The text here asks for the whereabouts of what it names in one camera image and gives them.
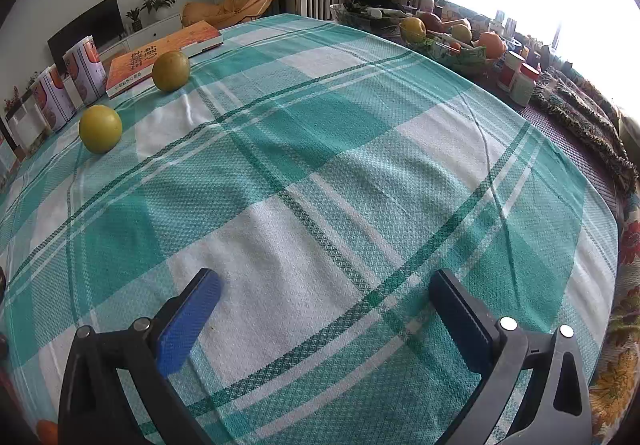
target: blue gripper pad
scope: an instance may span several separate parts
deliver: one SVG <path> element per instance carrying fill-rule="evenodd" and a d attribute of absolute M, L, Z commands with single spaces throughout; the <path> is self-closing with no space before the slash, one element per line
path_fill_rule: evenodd
<path fill-rule="evenodd" d="M 213 270 L 202 270 L 205 273 L 158 336 L 156 365 L 164 377 L 180 370 L 213 308 L 220 300 L 222 281 Z"/>
<path fill-rule="evenodd" d="M 464 293 L 458 289 L 464 290 L 464 286 L 452 274 L 449 273 L 447 278 L 443 270 L 438 270 L 429 283 L 429 298 L 456 343 L 466 367 L 484 377 L 494 368 L 493 339 L 476 317 L 474 310 L 481 311 L 481 317 L 491 315 L 484 303 L 472 297 L 466 290 L 465 299 Z"/>

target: white cabinet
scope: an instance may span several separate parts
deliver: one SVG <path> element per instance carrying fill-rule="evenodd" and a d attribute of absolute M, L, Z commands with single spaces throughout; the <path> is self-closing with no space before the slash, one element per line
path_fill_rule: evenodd
<path fill-rule="evenodd" d="M 127 37 L 127 44 L 129 45 L 129 51 L 138 49 L 140 46 L 149 44 L 154 40 L 166 37 L 171 33 L 177 32 L 182 28 L 182 22 L 180 21 L 180 15 L 173 15 L 164 20 L 159 20 L 151 26 L 142 28 L 140 31 L 129 35 Z"/>
<path fill-rule="evenodd" d="M 114 57 L 136 50 L 140 46 L 144 46 L 145 44 L 149 44 L 154 40 L 158 40 L 162 37 L 170 35 L 171 33 L 175 33 L 181 28 L 182 21 L 180 20 L 179 14 L 167 17 L 163 20 L 159 20 L 158 22 L 153 23 L 151 26 L 142 28 L 142 30 L 136 31 L 125 39 L 112 44 L 107 49 L 101 50 L 100 60 L 102 61 L 105 69 L 108 72 L 110 60 Z"/>

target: television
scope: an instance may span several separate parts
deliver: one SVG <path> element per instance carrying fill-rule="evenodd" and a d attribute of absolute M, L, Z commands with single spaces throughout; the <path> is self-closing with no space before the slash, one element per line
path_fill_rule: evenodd
<path fill-rule="evenodd" d="M 63 55 L 87 35 L 94 36 L 98 49 L 125 32 L 117 0 L 104 0 L 73 19 L 49 39 L 49 49 L 62 75 L 66 73 Z"/>

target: red flower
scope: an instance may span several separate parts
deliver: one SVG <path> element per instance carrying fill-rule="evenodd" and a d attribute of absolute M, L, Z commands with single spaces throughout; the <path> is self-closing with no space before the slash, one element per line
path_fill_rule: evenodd
<path fill-rule="evenodd" d="M 638 255 L 640 255 L 640 222 L 634 221 L 628 225 L 620 238 L 618 262 L 621 265 L 630 265 Z"/>

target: bottle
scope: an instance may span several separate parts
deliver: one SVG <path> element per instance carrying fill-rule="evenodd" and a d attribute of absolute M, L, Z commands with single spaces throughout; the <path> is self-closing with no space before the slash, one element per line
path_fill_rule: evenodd
<path fill-rule="evenodd" d="M 526 107 L 529 104 L 533 90 L 536 88 L 536 80 L 539 76 L 540 73 L 528 64 L 521 65 L 520 72 L 516 75 L 511 88 L 511 100 L 522 107 Z"/>
<path fill-rule="evenodd" d="M 421 0 L 420 11 L 425 13 L 433 13 L 433 8 L 436 6 L 436 0 Z"/>

